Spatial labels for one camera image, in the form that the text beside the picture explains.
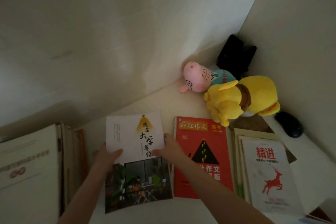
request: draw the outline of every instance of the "teal shirt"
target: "teal shirt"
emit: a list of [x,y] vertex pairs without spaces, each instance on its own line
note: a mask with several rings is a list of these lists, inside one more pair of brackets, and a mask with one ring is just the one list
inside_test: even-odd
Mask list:
[[237,80],[232,73],[230,73],[229,71],[220,69],[220,70],[216,70],[216,71],[212,71],[211,72],[211,84],[210,86],[214,85],[214,84],[224,84],[226,82],[232,82]]

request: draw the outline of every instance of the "person's left hand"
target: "person's left hand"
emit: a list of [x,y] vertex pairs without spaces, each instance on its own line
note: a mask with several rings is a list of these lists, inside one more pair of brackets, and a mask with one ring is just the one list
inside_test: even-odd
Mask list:
[[119,149],[110,153],[106,150],[106,143],[103,143],[99,150],[94,153],[94,162],[92,166],[102,169],[104,173],[107,173],[114,164],[114,161],[121,156],[123,151],[123,149]]

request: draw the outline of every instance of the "white desk surface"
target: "white desk surface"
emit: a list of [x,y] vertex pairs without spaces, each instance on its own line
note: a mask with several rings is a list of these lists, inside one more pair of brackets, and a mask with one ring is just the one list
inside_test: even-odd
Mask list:
[[[173,134],[175,116],[211,118],[203,100],[203,94],[190,90],[184,94],[178,92],[178,87],[183,83],[184,80],[181,79],[111,115],[143,114],[160,110],[163,131],[170,134]],[[328,197],[336,198],[336,165],[326,154],[305,135],[296,139],[288,137],[273,116],[266,116],[264,119],[297,158],[297,161],[291,164],[291,168],[305,213],[316,208]],[[92,161],[92,152],[105,141],[106,118],[92,121],[81,128],[84,129],[86,136],[89,161]],[[267,216],[276,223],[289,223],[293,220],[283,216]],[[187,198],[137,205],[105,215],[104,189],[102,189],[90,223],[210,224],[217,222],[202,201]]]

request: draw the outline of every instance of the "yellow dog plush toy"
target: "yellow dog plush toy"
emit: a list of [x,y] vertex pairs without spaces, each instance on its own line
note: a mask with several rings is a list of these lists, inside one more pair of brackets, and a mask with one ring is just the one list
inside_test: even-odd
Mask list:
[[229,126],[229,119],[236,119],[244,112],[265,116],[280,110],[273,81],[261,75],[215,84],[204,94],[204,100],[212,119],[224,127]]

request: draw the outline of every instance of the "computer mouse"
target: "computer mouse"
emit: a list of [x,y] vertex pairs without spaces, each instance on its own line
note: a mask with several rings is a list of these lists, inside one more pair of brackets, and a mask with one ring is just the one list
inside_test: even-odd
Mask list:
[[278,112],[275,115],[275,119],[280,123],[288,136],[297,138],[302,135],[302,124],[293,115],[290,115],[287,112]]

